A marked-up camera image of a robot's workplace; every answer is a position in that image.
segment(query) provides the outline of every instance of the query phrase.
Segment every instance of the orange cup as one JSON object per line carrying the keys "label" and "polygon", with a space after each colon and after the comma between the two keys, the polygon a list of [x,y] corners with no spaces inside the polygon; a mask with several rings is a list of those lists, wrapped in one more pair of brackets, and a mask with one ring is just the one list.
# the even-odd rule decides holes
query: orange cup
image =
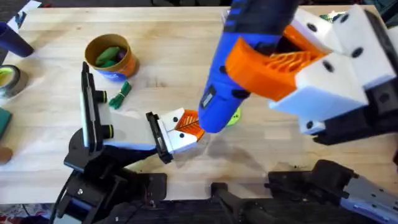
{"label": "orange cup", "polygon": [[[106,68],[95,65],[96,58],[108,47],[121,47],[126,49],[126,55],[116,65]],[[105,34],[93,39],[86,47],[85,58],[87,63],[99,71],[106,78],[114,82],[123,82],[133,76],[138,68],[138,59],[132,54],[127,40],[117,34]]]}

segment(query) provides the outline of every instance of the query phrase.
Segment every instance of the tape roll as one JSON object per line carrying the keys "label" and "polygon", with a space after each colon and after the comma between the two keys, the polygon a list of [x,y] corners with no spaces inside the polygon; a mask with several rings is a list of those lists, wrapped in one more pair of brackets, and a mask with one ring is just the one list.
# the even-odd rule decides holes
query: tape roll
{"label": "tape roll", "polygon": [[0,66],[0,97],[10,98],[21,92],[28,81],[26,73],[13,65]]}

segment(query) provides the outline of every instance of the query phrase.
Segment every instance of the orange 3d printed part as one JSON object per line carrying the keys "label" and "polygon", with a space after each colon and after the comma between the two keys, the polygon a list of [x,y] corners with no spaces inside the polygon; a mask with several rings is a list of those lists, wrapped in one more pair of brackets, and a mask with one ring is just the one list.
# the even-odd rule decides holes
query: orange 3d printed part
{"label": "orange 3d printed part", "polygon": [[229,77],[245,90],[274,101],[293,92],[295,74],[324,54],[301,34],[300,37],[293,35],[293,31],[287,33],[291,34],[288,39],[296,37],[294,43],[305,51],[265,56],[239,38],[226,60]]}
{"label": "orange 3d printed part", "polygon": [[192,134],[197,137],[198,141],[205,133],[205,130],[199,126],[198,112],[194,110],[184,111],[184,114],[178,121],[175,130]]}

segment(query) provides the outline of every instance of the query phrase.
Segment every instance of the green object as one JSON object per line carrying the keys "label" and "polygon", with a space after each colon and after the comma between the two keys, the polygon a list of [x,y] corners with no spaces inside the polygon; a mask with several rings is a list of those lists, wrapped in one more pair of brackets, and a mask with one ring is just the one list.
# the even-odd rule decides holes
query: green object
{"label": "green object", "polygon": [[0,108],[0,139],[7,129],[8,123],[11,119],[11,113]]}
{"label": "green object", "polygon": [[112,65],[116,65],[116,62],[114,60],[107,60],[103,65],[101,65],[101,68],[106,68],[110,67]]}
{"label": "green object", "polygon": [[236,122],[239,121],[239,119],[241,118],[241,108],[238,108],[235,111],[235,114],[232,115],[232,118],[230,119],[230,121],[228,121],[228,124],[226,124],[227,126],[231,126],[234,125]]}
{"label": "green object", "polygon": [[101,66],[106,61],[114,59],[118,54],[119,49],[120,47],[108,47],[97,57],[97,59],[95,60],[95,65]]}
{"label": "green object", "polygon": [[122,105],[124,98],[129,94],[131,90],[131,85],[129,82],[125,81],[123,83],[122,89],[120,92],[112,98],[112,100],[109,102],[109,106],[113,107],[113,109],[117,110],[119,107]]}

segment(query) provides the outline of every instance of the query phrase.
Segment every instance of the blue object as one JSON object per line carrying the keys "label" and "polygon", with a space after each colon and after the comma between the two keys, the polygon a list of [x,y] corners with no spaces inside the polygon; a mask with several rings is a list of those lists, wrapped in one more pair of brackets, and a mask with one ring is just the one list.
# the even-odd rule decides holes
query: blue object
{"label": "blue object", "polygon": [[0,22],[0,47],[20,57],[27,57],[34,51],[33,48],[5,22]]}
{"label": "blue object", "polygon": [[118,72],[109,72],[109,71],[103,71],[103,70],[97,70],[97,72],[100,72],[101,74],[103,74],[106,78],[114,81],[114,82],[124,82],[126,81],[126,76],[122,73],[118,73]]}
{"label": "blue object", "polygon": [[224,67],[237,39],[242,37],[254,49],[271,54],[297,6],[298,1],[294,0],[235,0],[232,3],[199,104],[199,125],[206,132],[221,131],[250,95],[230,79]]}

